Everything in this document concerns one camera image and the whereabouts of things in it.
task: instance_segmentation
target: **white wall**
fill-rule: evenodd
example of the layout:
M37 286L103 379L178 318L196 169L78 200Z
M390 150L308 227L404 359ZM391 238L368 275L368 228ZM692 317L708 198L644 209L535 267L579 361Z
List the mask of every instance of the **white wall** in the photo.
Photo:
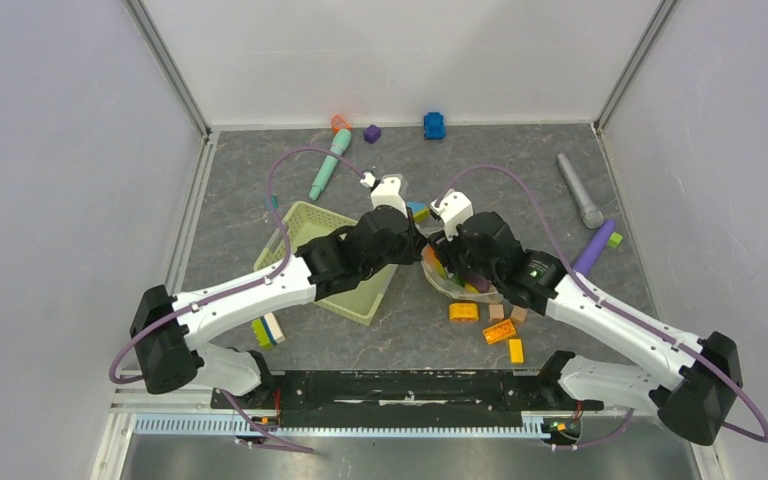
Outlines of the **white wall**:
M145 0L213 125L593 120L657 0Z
M0 479L87 478L198 148L122 2L0 2Z
M768 416L768 3L681 2L606 138L660 313L734 338ZM720 438L768 478L768 445Z

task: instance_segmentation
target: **lime green block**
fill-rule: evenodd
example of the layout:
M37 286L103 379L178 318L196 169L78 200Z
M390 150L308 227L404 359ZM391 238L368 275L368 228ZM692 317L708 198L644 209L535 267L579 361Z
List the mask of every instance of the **lime green block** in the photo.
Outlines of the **lime green block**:
M258 318L252 322L252 330L254 330L254 336L257 337L257 343L261 348L272 348L272 342L269 341L269 334L266 333L266 327L263 325L263 317Z
M612 233L611 237L608 238L608 246L611 248L617 248L620 242L622 242L622 235L617 232Z

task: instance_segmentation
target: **light green basket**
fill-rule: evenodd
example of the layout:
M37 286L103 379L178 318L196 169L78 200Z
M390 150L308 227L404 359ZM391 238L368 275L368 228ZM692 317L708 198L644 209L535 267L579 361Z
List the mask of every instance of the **light green basket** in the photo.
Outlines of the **light green basket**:
M328 235L339 227L355 225L356 220L344 217L337 213L319 208L305 202L296 202L290 207L290 211L284 217L284 224L290 233L290 245L293 252L313 238ZM284 242L281 241L281 232L275 230L266 248L257 257L254 263L255 271L267 265L275 263L284 257ZM360 282L358 288L330 296L316 302L320 307L330 310L337 315L354 320L361 325L372 323L372 317L384 298L384 292L393 279L396 271L395 265L388 265L369 280Z

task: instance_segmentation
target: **yellow block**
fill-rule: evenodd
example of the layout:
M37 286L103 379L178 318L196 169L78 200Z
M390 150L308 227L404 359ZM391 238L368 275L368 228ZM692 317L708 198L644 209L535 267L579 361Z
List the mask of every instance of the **yellow block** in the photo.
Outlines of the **yellow block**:
M521 339L508 340L508 351L511 352L511 363L525 363L525 352L522 350Z
M453 303L449 305L449 320L459 323L478 321L478 305L474 303Z
M487 344L493 345L494 343L499 343L511 337L515 337L516 328L514 328L514 324L508 319L499 322L490 328L485 328L482 333L484 334L484 339L487 340Z

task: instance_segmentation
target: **purple cylinder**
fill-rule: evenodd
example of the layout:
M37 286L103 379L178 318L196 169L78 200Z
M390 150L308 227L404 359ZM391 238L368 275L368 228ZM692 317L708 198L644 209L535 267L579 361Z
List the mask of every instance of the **purple cylinder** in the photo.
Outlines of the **purple cylinder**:
M578 259L573 264L572 269L585 277L589 275L596 260L599 259L599 255L602 254L602 250L605 249L605 245L608 244L608 239L611 238L615 228L617 228L617 222L614 219L609 218L605 220L605 223L599 227L599 230L596 230L593 238L590 239L590 243L584 247L581 255L578 256Z

